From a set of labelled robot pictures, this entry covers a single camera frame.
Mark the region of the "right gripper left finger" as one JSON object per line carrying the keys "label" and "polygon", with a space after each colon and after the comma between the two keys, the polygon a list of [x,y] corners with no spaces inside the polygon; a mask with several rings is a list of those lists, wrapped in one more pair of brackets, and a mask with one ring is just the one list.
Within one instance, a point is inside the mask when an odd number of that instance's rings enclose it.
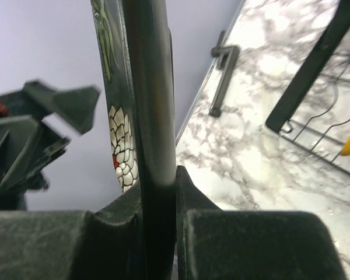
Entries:
{"label": "right gripper left finger", "polygon": [[99,212],[0,211],[0,279],[142,279],[140,189]]}

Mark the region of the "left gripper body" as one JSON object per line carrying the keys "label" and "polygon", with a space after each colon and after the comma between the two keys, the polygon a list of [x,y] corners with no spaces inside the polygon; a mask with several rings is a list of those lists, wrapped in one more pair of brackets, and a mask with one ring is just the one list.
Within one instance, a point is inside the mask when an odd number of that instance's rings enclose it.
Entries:
{"label": "left gripper body", "polygon": [[30,115],[0,118],[0,193],[46,190],[42,170],[70,143]]}

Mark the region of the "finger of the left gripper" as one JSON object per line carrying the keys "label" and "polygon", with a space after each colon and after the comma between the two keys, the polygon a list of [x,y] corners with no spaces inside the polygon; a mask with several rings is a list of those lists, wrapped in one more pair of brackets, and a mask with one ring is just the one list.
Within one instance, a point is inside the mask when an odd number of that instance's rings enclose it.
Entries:
{"label": "finger of the left gripper", "polygon": [[41,107],[41,116],[58,114],[80,134],[93,128],[95,108],[100,91],[95,86],[56,90],[39,80],[24,84],[25,94]]}

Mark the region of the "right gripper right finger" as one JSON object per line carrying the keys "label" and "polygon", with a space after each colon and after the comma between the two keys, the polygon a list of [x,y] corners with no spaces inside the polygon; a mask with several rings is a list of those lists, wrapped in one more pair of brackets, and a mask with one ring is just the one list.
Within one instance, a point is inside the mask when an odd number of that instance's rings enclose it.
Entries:
{"label": "right gripper right finger", "polygon": [[224,211],[177,168],[180,279],[345,279],[321,219],[303,211]]}

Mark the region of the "black patterned square plate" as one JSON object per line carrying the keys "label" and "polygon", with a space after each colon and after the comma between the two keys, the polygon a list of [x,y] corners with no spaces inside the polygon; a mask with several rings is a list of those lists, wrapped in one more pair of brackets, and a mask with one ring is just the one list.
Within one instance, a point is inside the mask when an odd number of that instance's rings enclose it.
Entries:
{"label": "black patterned square plate", "polygon": [[172,36],[165,1],[92,1],[114,170],[137,189],[143,253],[132,279],[170,279],[176,159]]}

